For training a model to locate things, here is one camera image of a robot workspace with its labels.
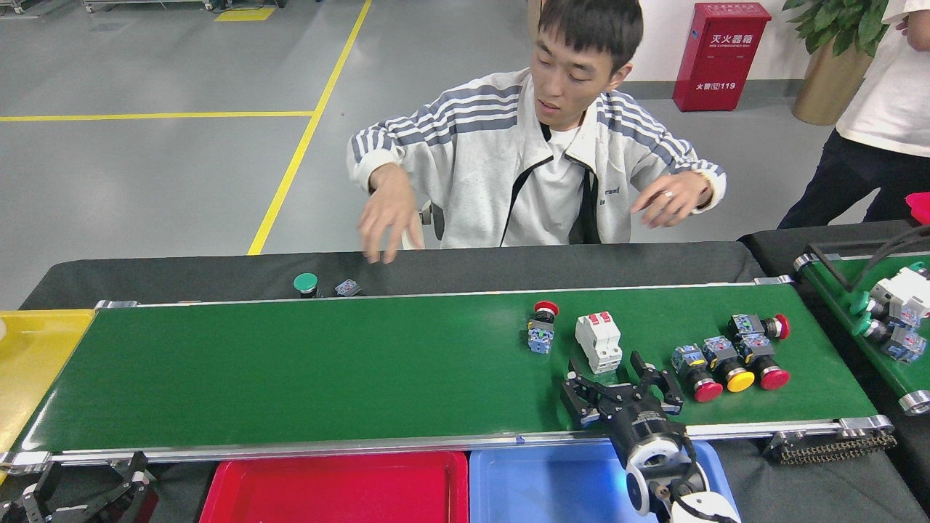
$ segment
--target fire extinguisher cabinet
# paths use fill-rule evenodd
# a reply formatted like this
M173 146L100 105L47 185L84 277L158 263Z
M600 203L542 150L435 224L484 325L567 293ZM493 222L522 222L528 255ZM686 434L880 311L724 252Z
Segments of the fire extinguisher cabinet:
M756 2L695 4L672 97L682 111L733 111L746 86L765 24Z

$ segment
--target white t-shirt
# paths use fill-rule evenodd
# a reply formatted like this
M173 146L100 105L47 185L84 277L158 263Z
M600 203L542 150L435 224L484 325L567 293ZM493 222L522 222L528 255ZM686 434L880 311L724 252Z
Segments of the white t-shirt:
M584 168L565 158L578 128L551 133L552 161L537 167L517 195L504 247L565 245L578 219Z
M930 9L930 0L888 0L891 24L875 60L836 124L848 140L888 151L930 156L930 52L914 50L895 29L904 15Z

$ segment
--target man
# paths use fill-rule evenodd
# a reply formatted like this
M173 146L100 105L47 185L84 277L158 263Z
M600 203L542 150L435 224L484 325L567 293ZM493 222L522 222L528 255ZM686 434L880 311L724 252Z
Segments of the man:
M348 166L371 193L368 261L388 229L386 263L419 230L414 188L445 211L444 248L628 242L632 213L673 226L716 205L723 171L614 90L642 35L636 0L547 1L529 69L359 131Z
M876 188L864 221L903 220L904 198L930 191L930 0L889 0L883 22L897 31L879 44L779 229L827 225Z

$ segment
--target black table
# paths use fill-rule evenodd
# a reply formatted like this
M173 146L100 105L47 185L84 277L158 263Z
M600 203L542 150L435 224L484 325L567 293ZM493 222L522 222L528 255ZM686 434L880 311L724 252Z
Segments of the black table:
M740 238L768 275L793 275L793 261L804 253L808 244L836 242L884 242L908 231L910 221L878 221L851 225L805 227L763 231ZM871 254L872 249L863 253ZM898 446L887 454L904 477L924 511L930 514L930 415L906 416L897 397L885 384L875 368L861 354L849 332L830 311L809 282L799 279L798 293L808 310L820 323L833 345L844 356L862 389L875 408L894 424Z
M257 257L72 261L52 267L22 309L87 308L98 300L163 303L296 298L303 272L320 292L346 278L371 295L550 288L603 288L750 282L764 271L737 242L404 251L391 265L369 265L361 253ZM797 467L760 457L756 441L714 442L745 521L842 520L926 522L883 453ZM196 521L215 463L154 465L160 503L153 521ZM103 467L67 469L52 506L77 504L111 486ZM12 477L9 499L35 481Z

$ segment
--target green conveyor belt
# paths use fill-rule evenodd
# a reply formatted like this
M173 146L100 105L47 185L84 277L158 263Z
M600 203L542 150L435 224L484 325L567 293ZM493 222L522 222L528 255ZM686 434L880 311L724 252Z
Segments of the green conveyor belt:
M882 278L890 278L897 274L901 267L914 262L930 262L927 256L902 256L887 258L877 263L855 292L869 291ZM859 272L866 264L866 260L837 260L831 261L833 266L850 283L854 282ZM857 320L849 312L849 305L853 294L846 292L843 286L830 273L826 266L819 261L808 263L802 268L805 277L808 277L817 289L817 293L824 299L833 313L837 316L846 330L850 330ZM918 333L925 338L930 337L930 322L924 320ZM914 391L930 391L930 355L924 355L911 364L895 361L888 355L879 351L877 345L862 336L854 336L856 344L863 354L884 378L885 382L897 393L898 397Z
M526 347L533 305L561 307L551 354ZM777 313L784 388L711 403L687 424L875 414L790 285L628 288L100 310L15 449L263 445L569 430L560 382L579 315L610 311L624 365L668 368L677 344L735 313Z

